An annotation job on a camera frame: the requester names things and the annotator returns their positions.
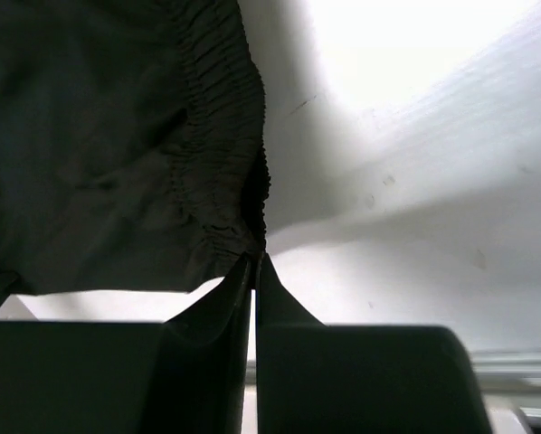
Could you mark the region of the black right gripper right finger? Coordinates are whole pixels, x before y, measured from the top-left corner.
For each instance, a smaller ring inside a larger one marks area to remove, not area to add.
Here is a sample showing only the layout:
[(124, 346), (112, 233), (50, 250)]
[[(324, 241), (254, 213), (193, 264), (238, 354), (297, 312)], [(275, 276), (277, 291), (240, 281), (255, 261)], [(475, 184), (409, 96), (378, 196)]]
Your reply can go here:
[(261, 433), (489, 433), (468, 353), (438, 325), (325, 325), (258, 268)]

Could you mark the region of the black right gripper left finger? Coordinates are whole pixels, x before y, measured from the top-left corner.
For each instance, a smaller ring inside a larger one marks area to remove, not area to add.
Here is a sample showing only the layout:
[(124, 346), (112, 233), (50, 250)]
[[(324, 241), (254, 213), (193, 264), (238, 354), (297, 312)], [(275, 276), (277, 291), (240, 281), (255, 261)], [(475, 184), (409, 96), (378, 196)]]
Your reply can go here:
[(0, 321), (0, 433), (237, 433), (251, 263), (164, 323)]

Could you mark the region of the black shorts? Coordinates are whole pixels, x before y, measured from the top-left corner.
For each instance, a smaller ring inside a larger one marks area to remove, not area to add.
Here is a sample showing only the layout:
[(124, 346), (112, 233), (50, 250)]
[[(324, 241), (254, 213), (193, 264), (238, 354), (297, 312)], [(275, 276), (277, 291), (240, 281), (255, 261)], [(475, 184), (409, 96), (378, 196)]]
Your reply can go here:
[(259, 257), (264, 112), (234, 1), (0, 1), (0, 305)]

